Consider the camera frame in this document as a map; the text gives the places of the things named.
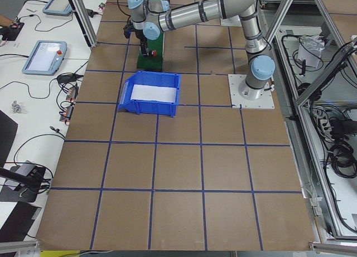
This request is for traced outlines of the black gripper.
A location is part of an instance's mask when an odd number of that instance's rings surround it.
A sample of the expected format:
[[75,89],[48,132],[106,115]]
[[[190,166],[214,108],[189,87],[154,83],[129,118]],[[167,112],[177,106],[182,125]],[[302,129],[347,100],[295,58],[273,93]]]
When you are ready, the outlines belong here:
[[136,31],[136,38],[140,40],[140,45],[141,45],[141,54],[143,56],[147,55],[147,39],[144,36],[142,31]]

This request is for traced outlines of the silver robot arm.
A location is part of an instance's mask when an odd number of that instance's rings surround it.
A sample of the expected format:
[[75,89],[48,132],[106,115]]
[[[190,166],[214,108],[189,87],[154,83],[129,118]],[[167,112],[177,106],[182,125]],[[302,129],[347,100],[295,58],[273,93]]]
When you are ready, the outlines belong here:
[[200,0],[175,8],[164,0],[127,2],[130,18],[123,29],[124,36],[129,38],[131,33],[135,33],[140,40],[143,55],[151,55],[147,41],[158,39],[164,32],[216,18],[224,20],[238,16],[246,41],[245,51],[249,65],[248,75],[239,84],[239,94],[250,101],[262,97],[276,65],[271,57],[264,54],[268,41],[259,26],[257,0]]

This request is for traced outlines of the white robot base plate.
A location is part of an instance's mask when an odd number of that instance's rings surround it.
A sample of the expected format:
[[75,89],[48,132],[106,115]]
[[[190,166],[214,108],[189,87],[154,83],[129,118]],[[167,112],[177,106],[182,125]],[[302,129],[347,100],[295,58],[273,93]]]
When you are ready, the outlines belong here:
[[274,101],[269,83],[262,89],[251,89],[244,74],[229,74],[231,107],[237,109],[274,109]]

